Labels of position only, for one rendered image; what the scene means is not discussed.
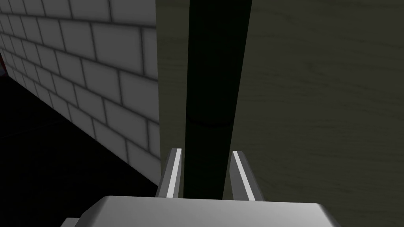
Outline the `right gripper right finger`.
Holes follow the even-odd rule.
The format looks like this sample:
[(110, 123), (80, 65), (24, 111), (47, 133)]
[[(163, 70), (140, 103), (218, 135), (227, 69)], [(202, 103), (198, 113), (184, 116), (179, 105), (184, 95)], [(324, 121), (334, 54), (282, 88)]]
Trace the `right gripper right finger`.
[(252, 169), (242, 151), (231, 152), (229, 174), (233, 200), (264, 201)]

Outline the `olive grey door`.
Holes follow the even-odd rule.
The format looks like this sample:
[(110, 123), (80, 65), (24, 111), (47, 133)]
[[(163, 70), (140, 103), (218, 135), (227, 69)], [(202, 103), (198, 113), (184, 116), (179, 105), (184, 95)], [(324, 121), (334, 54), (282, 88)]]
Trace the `olive grey door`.
[[(161, 78), (180, 48), (185, 148), (190, 0), (156, 6)], [(404, 227), (404, 0), (252, 0), (231, 151), (267, 201)]]

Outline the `black bar handle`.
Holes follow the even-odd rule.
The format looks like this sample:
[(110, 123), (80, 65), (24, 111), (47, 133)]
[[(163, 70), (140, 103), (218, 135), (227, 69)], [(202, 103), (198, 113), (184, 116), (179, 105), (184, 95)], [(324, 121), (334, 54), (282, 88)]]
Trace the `black bar handle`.
[(183, 196), (222, 199), (252, 0), (190, 0)]

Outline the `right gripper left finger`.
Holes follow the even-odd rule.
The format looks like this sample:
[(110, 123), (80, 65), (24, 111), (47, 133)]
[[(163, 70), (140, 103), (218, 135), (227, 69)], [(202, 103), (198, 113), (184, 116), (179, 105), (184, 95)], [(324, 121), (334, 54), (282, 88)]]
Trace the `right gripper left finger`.
[(167, 156), (156, 197), (178, 198), (182, 168), (182, 149), (172, 148)]

